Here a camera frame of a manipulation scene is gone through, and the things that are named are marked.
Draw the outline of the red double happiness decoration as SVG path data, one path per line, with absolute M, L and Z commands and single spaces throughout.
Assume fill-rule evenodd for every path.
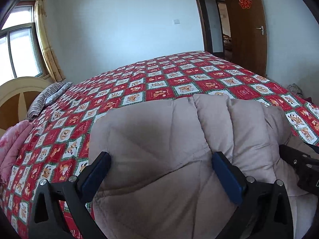
M 242 9 L 250 9 L 252 6 L 252 0 L 238 0 L 238 3 Z

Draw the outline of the cream and brown headboard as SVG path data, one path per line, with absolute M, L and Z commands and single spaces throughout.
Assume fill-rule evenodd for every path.
M 24 120 L 35 98 L 51 83 L 37 77 L 19 77 L 1 85 L 1 136 Z

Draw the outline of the grey clothes pile on floor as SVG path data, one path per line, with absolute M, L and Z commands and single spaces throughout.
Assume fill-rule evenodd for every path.
M 296 84 L 290 84 L 287 86 L 287 90 L 294 95 L 303 98 L 303 92 L 302 90 L 296 85 Z

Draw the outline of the window with metal frame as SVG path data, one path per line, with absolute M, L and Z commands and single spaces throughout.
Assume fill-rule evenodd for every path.
M 1 28 L 1 84 L 48 75 L 37 39 L 34 6 L 34 1 L 18 3 Z

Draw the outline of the grey striped pillow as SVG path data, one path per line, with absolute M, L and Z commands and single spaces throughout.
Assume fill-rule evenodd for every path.
M 73 82 L 57 82 L 49 85 L 31 103 L 26 119 L 31 121 L 37 118 L 44 108 L 53 104 L 72 85 Z

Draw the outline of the red checkered cartoon bedspread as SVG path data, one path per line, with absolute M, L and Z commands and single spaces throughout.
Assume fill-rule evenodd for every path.
M 195 93 L 279 106 L 293 134 L 318 145 L 318 106 L 210 53 L 180 53 L 123 66 L 72 85 L 35 118 L 9 180 L 1 186 L 1 208 L 18 235 L 28 236 L 27 221 L 39 181 L 64 181 L 87 165 L 91 127 L 108 110 Z

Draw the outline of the pink folded quilt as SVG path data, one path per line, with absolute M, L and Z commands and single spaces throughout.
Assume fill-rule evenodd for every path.
M 9 127 L 1 137 L 1 184 L 8 183 L 12 166 L 32 128 L 29 120 L 23 120 Z

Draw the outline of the beige quilted down jacket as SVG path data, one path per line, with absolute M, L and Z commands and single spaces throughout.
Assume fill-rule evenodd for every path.
M 284 182 L 302 238 L 317 197 L 297 186 L 281 144 L 316 156 L 280 107 L 255 100 L 195 94 L 111 109 L 90 133 L 89 160 L 112 160 L 93 199 L 96 223 L 108 238 L 215 238 L 236 208 L 211 166 L 222 152 L 247 176 Z

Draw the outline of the yellow patterned curtain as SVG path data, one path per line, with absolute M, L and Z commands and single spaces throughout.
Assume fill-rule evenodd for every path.
M 54 82 L 63 81 L 65 76 L 59 66 L 55 51 L 50 45 L 48 32 L 46 30 L 45 0 L 35 0 L 33 17 L 40 51 L 48 73 Z

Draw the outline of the brown wooden door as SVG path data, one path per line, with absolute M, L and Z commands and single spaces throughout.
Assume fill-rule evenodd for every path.
M 242 9 L 238 0 L 225 0 L 232 38 L 232 62 L 264 76 L 267 66 L 267 33 L 262 0 Z M 264 35 L 257 27 L 264 26 Z

